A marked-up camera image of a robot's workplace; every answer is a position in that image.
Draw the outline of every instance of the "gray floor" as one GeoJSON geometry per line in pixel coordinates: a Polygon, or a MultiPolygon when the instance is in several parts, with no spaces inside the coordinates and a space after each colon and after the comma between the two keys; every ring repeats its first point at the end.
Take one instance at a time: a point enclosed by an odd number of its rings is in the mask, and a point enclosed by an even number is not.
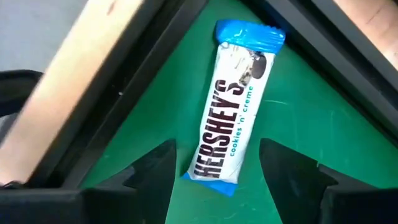
{"type": "Polygon", "coordinates": [[[86,0],[0,0],[0,70],[43,72],[86,0]]]}

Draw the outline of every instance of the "black metal bracket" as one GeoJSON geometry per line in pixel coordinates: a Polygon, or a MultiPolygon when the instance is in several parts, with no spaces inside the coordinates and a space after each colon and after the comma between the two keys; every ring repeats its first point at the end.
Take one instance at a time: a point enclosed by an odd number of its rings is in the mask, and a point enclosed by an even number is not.
{"type": "Polygon", "coordinates": [[[379,190],[270,139],[259,156],[284,224],[398,222],[398,189],[379,190]]]}
{"type": "Polygon", "coordinates": [[[168,140],[90,189],[0,190],[0,223],[165,223],[175,180],[176,145],[168,140]]]}
{"type": "Polygon", "coordinates": [[[333,1],[252,0],[260,18],[398,146],[398,71],[333,1]]]}

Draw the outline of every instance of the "black frame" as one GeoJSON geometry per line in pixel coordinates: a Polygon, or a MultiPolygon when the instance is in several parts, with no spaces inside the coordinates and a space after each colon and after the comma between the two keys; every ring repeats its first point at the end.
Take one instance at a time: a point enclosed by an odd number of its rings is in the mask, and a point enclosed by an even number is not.
{"type": "Polygon", "coordinates": [[[165,1],[107,82],[62,159],[44,159],[40,165],[57,166],[50,175],[38,169],[29,181],[30,186],[75,188],[81,184],[207,2],[165,1]]]}
{"type": "Polygon", "coordinates": [[[377,189],[271,139],[261,139],[259,158],[283,224],[398,221],[398,189],[377,189]]]}
{"type": "Polygon", "coordinates": [[[287,44],[398,146],[398,71],[332,0],[247,1],[287,44]]]}
{"type": "Polygon", "coordinates": [[[88,189],[28,189],[11,182],[0,187],[1,223],[165,223],[176,158],[169,139],[88,189]]]}

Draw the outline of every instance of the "wooden board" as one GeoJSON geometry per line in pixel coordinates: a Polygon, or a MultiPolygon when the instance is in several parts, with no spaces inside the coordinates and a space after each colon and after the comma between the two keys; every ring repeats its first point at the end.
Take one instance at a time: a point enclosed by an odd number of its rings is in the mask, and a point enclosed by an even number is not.
{"type": "Polygon", "coordinates": [[[87,2],[0,147],[0,183],[28,181],[143,2],[87,2]]]}
{"type": "Polygon", "coordinates": [[[334,0],[398,70],[398,6],[392,0],[334,0]]]}

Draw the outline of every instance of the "hershey's logo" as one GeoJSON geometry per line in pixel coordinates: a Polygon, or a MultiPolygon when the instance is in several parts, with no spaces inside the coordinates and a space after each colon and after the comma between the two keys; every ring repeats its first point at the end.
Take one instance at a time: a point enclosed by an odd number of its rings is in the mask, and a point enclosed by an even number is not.
{"type": "Polygon", "coordinates": [[[238,83],[226,85],[225,80],[217,80],[215,90],[213,92],[213,100],[208,112],[206,121],[206,132],[201,137],[197,163],[194,173],[203,177],[219,178],[221,168],[224,164],[228,144],[231,142],[231,136],[237,113],[232,113],[232,109],[239,109],[239,103],[228,101],[220,96],[222,93],[230,93],[232,95],[242,95],[244,87],[238,83]],[[219,112],[215,112],[213,108],[219,108],[219,112]]]}

